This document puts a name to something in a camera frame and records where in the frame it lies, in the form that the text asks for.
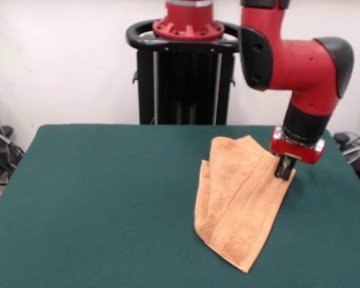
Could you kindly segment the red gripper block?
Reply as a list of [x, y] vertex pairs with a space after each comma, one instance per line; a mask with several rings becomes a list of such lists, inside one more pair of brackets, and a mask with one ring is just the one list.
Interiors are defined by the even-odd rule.
[[276, 166], [275, 177], [282, 177], [287, 181], [295, 167], [296, 160], [289, 160], [284, 169], [285, 156], [295, 158], [306, 164], [316, 164], [325, 150], [326, 142], [319, 139], [313, 145], [295, 143], [283, 134], [283, 128], [276, 126], [272, 132], [270, 149], [273, 153], [280, 155]]

